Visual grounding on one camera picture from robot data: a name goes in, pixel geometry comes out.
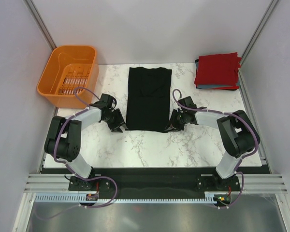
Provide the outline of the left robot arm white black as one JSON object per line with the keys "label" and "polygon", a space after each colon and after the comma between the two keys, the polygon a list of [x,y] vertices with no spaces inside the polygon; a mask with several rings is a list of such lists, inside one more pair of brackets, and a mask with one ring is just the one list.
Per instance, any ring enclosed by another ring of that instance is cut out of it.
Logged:
{"label": "left robot arm white black", "polygon": [[56,163],[64,164],[86,190],[95,188],[97,182],[93,167],[80,154],[82,131],[92,124],[105,122],[111,132],[122,133],[126,125],[116,105],[115,97],[102,94],[99,101],[76,114],[52,118],[44,151],[52,155]]}

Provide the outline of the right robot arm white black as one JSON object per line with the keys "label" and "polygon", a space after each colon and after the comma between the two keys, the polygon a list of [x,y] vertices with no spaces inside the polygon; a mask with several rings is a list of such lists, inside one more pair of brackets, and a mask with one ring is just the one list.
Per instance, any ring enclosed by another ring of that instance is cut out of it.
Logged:
{"label": "right robot arm white black", "polygon": [[216,167],[217,175],[212,177],[211,182],[215,189],[225,189],[242,160],[258,151],[258,133],[243,110],[224,113],[206,107],[198,108],[190,96],[180,99],[177,104],[180,107],[172,111],[166,132],[182,131],[187,124],[219,130],[225,152]]}

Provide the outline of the orange plastic basket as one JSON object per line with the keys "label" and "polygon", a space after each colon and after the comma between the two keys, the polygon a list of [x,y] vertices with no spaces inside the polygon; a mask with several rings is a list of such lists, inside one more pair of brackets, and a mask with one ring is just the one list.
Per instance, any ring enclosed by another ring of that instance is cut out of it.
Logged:
{"label": "orange plastic basket", "polygon": [[82,109],[91,103],[99,75],[97,52],[89,45],[64,45],[51,54],[37,92],[57,108]]}

